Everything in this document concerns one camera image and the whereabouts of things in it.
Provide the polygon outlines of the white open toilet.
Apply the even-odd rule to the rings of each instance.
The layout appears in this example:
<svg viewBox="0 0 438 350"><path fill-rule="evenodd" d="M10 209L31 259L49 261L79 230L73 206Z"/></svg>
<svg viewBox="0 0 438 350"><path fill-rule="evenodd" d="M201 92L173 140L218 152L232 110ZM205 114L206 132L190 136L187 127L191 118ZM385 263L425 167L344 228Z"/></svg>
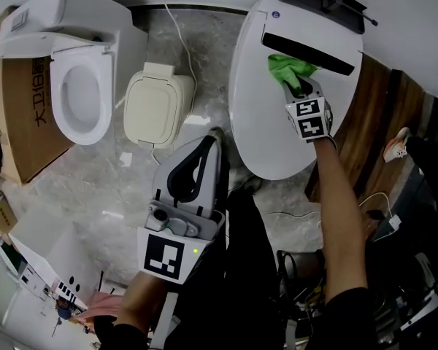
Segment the white open toilet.
<svg viewBox="0 0 438 350"><path fill-rule="evenodd" d="M1 23L0 59L50 57L56 124L73 143L92 145L142 70L147 41L113 0L29 0Z"/></svg>

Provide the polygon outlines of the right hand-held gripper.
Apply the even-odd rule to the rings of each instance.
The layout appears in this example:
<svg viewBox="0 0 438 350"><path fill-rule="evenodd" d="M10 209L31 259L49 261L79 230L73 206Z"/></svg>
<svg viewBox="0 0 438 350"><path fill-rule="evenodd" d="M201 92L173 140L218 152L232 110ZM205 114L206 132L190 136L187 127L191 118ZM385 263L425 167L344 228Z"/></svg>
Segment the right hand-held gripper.
<svg viewBox="0 0 438 350"><path fill-rule="evenodd" d="M329 138L332 127L332 110L323 97L320 84L311 77L306 77L305 95L309 99L297 101L293 88L283 83L289 120L300 139L311 142L316 139Z"/></svg>

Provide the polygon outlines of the person's black clothed body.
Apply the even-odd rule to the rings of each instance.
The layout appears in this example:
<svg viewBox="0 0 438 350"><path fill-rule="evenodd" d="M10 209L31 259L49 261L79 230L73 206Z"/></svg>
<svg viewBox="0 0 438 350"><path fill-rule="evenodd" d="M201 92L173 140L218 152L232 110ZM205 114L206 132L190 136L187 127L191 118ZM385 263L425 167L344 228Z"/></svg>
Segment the person's black clothed body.
<svg viewBox="0 0 438 350"><path fill-rule="evenodd" d="M204 319L184 319L168 337L166 350L283 350L277 308L279 287L273 251L263 220L245 190L227 203L230 241L224 296L207 306ZM345 291L325 303L307 350L377 350L368 288ZM147 350L147 334L127 324L105 330L100 350Z"/></svg>

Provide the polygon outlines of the large cardboard box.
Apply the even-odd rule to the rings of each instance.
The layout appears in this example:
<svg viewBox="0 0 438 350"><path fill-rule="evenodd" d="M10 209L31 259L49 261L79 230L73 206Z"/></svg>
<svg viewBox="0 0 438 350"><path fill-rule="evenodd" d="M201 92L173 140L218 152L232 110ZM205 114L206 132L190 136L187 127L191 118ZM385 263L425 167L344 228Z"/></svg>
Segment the large cardboard box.
<svg viewBox="0 0 438 350"><path fill-rule="evenodd" d="M0 177L30 182L73 143L53 116L50 57L0 60Z"/></svg>

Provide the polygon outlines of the person's left forearm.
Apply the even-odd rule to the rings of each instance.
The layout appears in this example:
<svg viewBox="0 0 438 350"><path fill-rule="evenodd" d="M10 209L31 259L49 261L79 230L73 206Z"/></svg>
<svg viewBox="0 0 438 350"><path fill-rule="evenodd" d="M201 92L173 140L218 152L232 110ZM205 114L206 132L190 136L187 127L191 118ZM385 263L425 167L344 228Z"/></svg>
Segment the person's left forearm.
<svg viewBox="0 0 438 350"><path fill-rule="evenodd" d="M138 272L129 284L115 325L127 324L147 334L165 302L168 284L158 277Z"/></svg>

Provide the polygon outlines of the person's right shoe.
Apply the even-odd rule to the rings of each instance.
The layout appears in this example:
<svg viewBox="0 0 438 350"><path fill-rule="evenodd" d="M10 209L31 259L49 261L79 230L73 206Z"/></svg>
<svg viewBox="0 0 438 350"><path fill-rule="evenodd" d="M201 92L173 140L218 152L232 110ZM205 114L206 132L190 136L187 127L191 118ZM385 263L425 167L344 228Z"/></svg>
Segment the person's right shoe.
<svg viewBox="0 0 438 350"><path fill-rule="evenodd" d="M254 195L261 189L263 182L264 180L261 177L251 175L244 180L240 188Z"/></svg>

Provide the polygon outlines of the person's shoe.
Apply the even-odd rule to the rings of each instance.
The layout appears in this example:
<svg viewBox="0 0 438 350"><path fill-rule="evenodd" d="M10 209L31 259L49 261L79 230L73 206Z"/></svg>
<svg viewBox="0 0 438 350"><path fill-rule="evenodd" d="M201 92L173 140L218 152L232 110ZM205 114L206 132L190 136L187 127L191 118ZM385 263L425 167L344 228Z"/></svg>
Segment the person's shoe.
<svg viewBox="0 0 438 350"><path fill-rule="evenodd" d="M386 163L392 160L403 158L407 155L407 140L411 136L410 129L403 127L394 138L392 138L386 145L383 152L383 160Z"/></svg>
<svg viewBox="0 0 438 350"><path fill-rule="evenodd" d="M261 177L251 175L244 180L240 188L254 195L261 189L263 182L264 180Z"/></svg>
<svg viewBox="0 0 438 350"><path fill-rule="evenodd" d="M224 143L226 142L226 136L220 127L210 128L208 136L211 136L217 143L218 149L223 150Z"/></svg>

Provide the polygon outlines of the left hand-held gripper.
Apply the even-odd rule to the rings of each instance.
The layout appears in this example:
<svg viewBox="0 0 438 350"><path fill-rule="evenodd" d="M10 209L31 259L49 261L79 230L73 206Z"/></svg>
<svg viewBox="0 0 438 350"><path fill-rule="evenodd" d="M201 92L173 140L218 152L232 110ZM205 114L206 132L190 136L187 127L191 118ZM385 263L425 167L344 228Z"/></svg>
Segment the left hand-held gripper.
<svg viewBox="0 0 438 350"><path fill-rule="evenodd" d="M214 210L221 153L211 136L203 136L177 148L156 169L156 201L148 204L147 220L137 229L141 271L184 284L198 265L226 221Z"/></svg>

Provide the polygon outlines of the beige trash bin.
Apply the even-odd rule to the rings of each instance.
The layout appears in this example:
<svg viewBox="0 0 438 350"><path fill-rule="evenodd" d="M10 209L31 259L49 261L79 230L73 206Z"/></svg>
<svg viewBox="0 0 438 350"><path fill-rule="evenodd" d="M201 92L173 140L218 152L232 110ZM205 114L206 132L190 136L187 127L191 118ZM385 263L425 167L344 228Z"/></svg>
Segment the beige trash bin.
<svg viewBox="0 0 438 350"><path fill-rule="evenodd" d="M166 149L173 145L190 114L196 82L175 67L146 62L130 80L125 97L123 127L135 144Z"/></svg>

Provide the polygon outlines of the wooden platform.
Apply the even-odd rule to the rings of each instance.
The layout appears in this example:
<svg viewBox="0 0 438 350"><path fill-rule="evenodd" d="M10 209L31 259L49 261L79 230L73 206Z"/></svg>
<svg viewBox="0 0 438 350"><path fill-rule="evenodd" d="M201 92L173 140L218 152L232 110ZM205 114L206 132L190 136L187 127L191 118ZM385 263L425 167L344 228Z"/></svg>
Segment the wooden platform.
<svg viewBox="0 0 438 350"><path fill-rule="evenodd" d="M364 213L389 213L385 198L404 163L386 163L383 151L401 128L417 130L424 96L423 88L403 71L363 56L356 92L335 141L339 160Z"/></svg>

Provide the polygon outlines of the small cardboard box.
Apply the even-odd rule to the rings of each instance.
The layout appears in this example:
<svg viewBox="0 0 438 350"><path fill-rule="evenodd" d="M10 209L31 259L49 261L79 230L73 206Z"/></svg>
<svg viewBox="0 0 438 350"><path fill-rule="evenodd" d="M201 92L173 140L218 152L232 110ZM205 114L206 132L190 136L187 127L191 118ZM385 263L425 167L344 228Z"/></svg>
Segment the small cardboard box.
<svg viewBox="0 0 438 350"><path fill-rule="evenodd" d="M11 209L8 200L1 195L0 196L0 234L8 234L18 220Z"/></svg>

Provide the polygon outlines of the person's right forearm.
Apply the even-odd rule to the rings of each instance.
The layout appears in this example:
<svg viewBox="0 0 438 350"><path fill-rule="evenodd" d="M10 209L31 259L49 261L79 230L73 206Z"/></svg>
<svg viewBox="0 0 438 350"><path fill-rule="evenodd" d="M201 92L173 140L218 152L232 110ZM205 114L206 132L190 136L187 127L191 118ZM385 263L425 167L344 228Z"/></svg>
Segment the person's right forearm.
<svg viewBox="0 0 438 350"><path fill-rule="evenodd" d="M326 260L326 302L366 288L366 238L353 188L331 139L313 142L320 179L320 217Z"/></svg>

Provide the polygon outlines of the green cloth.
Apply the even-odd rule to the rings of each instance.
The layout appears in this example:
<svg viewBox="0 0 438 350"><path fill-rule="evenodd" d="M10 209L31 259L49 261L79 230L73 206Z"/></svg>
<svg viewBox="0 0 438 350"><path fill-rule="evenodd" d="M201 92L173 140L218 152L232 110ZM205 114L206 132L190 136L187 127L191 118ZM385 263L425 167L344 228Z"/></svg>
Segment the green cloth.
<svg viewBox="0 0 438 350"><path fill-rule="evenodd" d="M298 58L273 54L268 56L268 70L281 84L287 85L298 96L303 95L300 77L310 77L320 67Z"/></svg>

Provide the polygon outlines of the person's left shoe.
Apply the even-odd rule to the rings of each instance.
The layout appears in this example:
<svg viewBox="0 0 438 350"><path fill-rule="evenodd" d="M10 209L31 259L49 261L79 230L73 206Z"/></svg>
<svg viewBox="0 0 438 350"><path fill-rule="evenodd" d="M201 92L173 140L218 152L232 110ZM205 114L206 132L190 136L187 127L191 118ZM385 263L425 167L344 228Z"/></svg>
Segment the person's left shoe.
<svg viewBox="0 0 438 350"><path fill-rule="evenodd" d="M223 150L224 143L226 142L226 136L220 127L210 128L208 136L211 136L217 143L218 149Z"/></svg>

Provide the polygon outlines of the white cabinet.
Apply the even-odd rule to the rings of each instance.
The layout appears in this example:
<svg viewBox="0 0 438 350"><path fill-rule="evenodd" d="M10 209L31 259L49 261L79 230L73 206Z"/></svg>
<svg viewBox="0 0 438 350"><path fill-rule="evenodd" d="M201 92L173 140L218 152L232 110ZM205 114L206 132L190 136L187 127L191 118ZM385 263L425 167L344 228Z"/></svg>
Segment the white cabinet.
<svg viewBox="0 0 438 350"><path fill-rule="evenodd" d="M52 291L83 309L88 307L99 270L72 222L38 206L18 220L9 236Z"/></svg>

